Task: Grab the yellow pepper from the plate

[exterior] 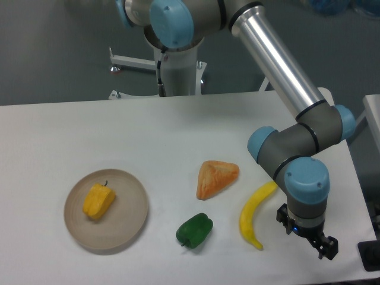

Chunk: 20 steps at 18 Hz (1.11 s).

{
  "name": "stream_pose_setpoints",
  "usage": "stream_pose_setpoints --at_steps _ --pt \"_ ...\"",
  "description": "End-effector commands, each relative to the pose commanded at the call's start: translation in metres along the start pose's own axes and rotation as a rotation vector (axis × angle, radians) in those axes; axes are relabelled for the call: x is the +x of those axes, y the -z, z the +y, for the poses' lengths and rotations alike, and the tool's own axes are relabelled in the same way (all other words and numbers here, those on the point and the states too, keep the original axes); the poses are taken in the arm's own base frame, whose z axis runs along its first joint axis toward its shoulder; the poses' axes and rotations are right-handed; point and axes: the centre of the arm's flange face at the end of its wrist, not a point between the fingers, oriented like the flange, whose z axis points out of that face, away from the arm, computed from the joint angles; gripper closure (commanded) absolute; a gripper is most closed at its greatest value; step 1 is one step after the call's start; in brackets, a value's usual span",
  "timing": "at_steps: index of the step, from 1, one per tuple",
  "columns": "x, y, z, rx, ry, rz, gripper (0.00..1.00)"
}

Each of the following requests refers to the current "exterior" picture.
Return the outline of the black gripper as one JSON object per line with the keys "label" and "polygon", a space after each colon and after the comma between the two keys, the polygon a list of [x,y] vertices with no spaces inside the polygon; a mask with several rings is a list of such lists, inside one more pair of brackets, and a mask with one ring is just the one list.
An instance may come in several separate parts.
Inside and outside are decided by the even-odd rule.
{"label": "black gripper", "polygon": [[318,258],[333,260],[338,254],[338,240],[323,233],[325,215],[315,218],[289,216],[287,204],[283,204],[276,214],[276,220],[283,225],[286,233],[294,233],[308,242],[318,251]]}

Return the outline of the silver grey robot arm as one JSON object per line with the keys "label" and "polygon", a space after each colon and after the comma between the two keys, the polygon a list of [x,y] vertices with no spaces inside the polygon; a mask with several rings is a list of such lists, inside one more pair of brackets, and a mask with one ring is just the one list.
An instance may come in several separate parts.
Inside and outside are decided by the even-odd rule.
{"label": "silver grey robot arm", "polygon": [[293,59],[258,1],[116,1],[126,27],[140,26],[155,49],[159,96],[196,94],[196,52],[203,38],[228,29],[239,38],[279,94],[296,124],[284,131],[264,126],[248,151],[286,194],[276,219],[305,238],[320,258],[333,259],[338,241],[323,232],[330,191],[327,167],[314,155],[349,138],[351,111],[331,106]]}

